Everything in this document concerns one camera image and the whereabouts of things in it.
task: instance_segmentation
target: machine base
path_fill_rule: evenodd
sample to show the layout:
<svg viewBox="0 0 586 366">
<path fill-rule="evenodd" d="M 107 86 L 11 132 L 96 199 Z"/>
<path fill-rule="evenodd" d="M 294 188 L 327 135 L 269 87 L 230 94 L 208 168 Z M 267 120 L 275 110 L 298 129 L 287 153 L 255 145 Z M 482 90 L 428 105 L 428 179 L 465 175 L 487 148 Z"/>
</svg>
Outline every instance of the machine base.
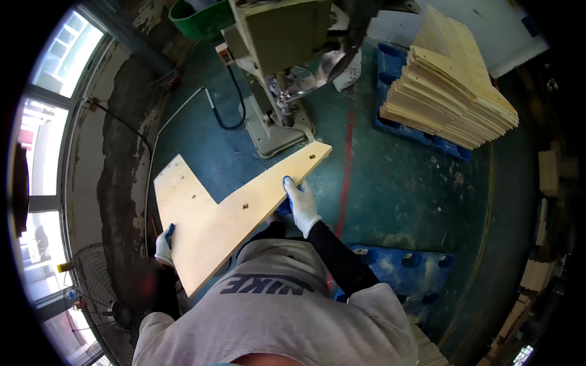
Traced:
<svg viewBox="0 0 586 366">
<path fill-rule="evenodd" d="M 305 125 L 312 133 L 315 133 L 314 125 L 299 101 L 297 102 L 298 109 L 295 111 L 295 125 L 293 128 L 281 127 L 272 122 L 260 110 L 256 99 L 252 95 L 244 99 L 244 106 L 246 107 L 246 120 L 244 121 L 246 130 L 254 143 L 258 155 L 263 159 L 275 156 L 286 148 L 307 139 L 306 134 L 302 130 L 296 129 L 295 126 L 299 124 Z"/>
</svg>

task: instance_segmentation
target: wall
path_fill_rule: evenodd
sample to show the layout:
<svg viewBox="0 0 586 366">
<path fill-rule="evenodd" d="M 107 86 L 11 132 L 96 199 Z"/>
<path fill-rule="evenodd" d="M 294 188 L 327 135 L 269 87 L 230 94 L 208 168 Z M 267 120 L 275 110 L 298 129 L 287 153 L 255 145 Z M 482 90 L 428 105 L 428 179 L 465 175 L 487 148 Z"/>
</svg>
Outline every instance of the wall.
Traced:
<svg viewBox="0 0 586 366">
<path fill-rule="evenodd" d="M 127 6 L 134 25 L 156 47 L 183 60 L 193 41 L 169 21 L 164 1 Z M 87 96 L 154 142 L 168 91 L 147 87 L 159 77 L 113 41 L 88 84 Z M 144 197 L 149 152 L 139 137 L 104 111 L 80 108 L 67 171 L 67 229 L 73 253 L 95 242 L 113 242 L 144 253 Z"/>
<path fill-rule="evenodd" d="M 486 68 L 495 78 L 548 48 L 542 35 L 531 37 L 521 23 L 525 11 L 512 0 L 417 0 L 417 3 L 422 14 L 379 12 L 371 21 L 367 35 L 409 47 L 429 4 L 470 28 Z"/>
</svg>

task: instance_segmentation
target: white pipe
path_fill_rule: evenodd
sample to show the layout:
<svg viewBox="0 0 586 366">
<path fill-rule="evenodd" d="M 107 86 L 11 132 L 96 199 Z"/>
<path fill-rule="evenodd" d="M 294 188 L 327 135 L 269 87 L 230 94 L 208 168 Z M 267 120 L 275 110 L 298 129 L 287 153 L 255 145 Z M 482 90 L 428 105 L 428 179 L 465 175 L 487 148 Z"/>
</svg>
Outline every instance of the white pipe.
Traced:
<svg viewBox="0 0 586 366">
<path fill-rule="evenodd" d="M 155 138 L 155 145 L 152 148 L 152 156 L 151 156 L 151 163 L 149 164 L 149 168 L 148 168 L 148 176 L 146 177 L 146 194 L 145 194 L 145 211 L 144 211 L 144 217 L 145 217 L 145 224 L 144 224 L 144 238 L 145 238 L 145 255 L 148 256 L 148 245 L 147 245 L 147 225 L 148 225 L 148 216 L 147 216 L 147 208 L 148 208 L 148 193 L 149 193 L 149 189 L 151 187 L 151 173 L 152 173 L 152 164 L 155 161 L 155 151 L 156 151 L 156 145 L 159 142 L 159 136 L 161 135 L 161 132 L 163 132 L 163 130 L 165 129 L 165 127 L 167 127 L 167 125 L 171 122 L 172 119 L 175 118 L 175 116 L 177 116 L 177 114 L 202 90 L 205 89 L 206 93 L 207 93 L 207 99 L 210 101 L 210 105 L 213 108 L 213 104 L 212 104 L 212 99 L 210 97 L 210 93 L 207 91 L 207 88 L 199 88 L 195 91 L 195 93 L 193 93 L 189 98 L 187 98 L 187 100 L 185 102 L 183 102 L 183 104 L 181 105 L 181 107 L 179 107 L 175 113 L 173 113 L 173 115 L 171 117 L 169 117 L 169 119 L 167 120 L 167 122 L 163 125 L 163 127 L 161 127 L 161 129 L 156 133 L 156 138 Z"/>
</svg>

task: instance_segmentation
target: gray cloth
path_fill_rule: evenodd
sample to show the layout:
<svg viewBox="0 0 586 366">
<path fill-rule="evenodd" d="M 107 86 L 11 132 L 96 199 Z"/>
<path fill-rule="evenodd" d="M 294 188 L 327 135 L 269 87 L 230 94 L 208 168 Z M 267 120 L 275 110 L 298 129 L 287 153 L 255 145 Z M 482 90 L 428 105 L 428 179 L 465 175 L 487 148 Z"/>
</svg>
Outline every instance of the gray cloth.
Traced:
<svg viewBox="0 0 586 366">
<path fill-rule="evenodd" d="M 329 298 L 327 270 L 306 242 L 248 244 L 189 312 L 143 319 L 133 365 L 205 365 L 249 353 L 307 365 L 415 365 L 417 346 L 397 296 L 379 283 Z"/>
</svg>

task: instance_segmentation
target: blue plastic pallet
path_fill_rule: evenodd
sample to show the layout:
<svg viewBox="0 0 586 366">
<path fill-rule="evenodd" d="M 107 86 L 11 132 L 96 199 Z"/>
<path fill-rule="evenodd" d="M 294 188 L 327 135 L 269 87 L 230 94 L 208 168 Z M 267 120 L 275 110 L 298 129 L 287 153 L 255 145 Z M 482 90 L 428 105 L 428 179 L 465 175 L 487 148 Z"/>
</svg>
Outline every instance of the blue plastic pallet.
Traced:
<svg viewBox="0 0 586 366">
<path fill-rule="evenodd" d="M 406 251 L 356 244 L 352 251 L 374 272 L 380 282 L 393 289 L 405 313 L 424 322 L 444 290 L 455 256 L 433 252 Z M 334 299 L 345 303 L 338 288 Z"/>
<path fill-rule="evenodd" d="M 379 116 L 380 106 L 387 99 L 387 92 L 393 81 L 401 77 L 401 68 L 407 64 L 407 52 L 384 43 L 377 45 L 378 78 L 376 82 L 376 111 L 374 124 L 377 128 L 390 131 L 396 135 L 410 138 L 424 145 L 434 146 L 458 159 L 470 161 L 472 152 L 439 136 L 430 135 L 417 128 L 405 126 Z"/>
</svg>

